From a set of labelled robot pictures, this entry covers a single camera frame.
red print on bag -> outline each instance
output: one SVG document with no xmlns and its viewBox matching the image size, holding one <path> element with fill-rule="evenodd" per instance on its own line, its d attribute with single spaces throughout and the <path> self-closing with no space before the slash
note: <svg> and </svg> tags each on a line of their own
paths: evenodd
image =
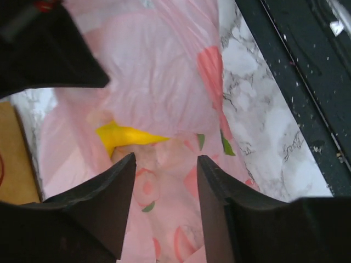
<svg viewBox="0 0 351 263">
<path fill-rule="evenodd" d="M 3 160 L 1 153 L 0 153 L 0 186 L 4 180 L 4 176 L 5 176 L 5 164 L 4 164 L 4 160 Z"/>
</svg>

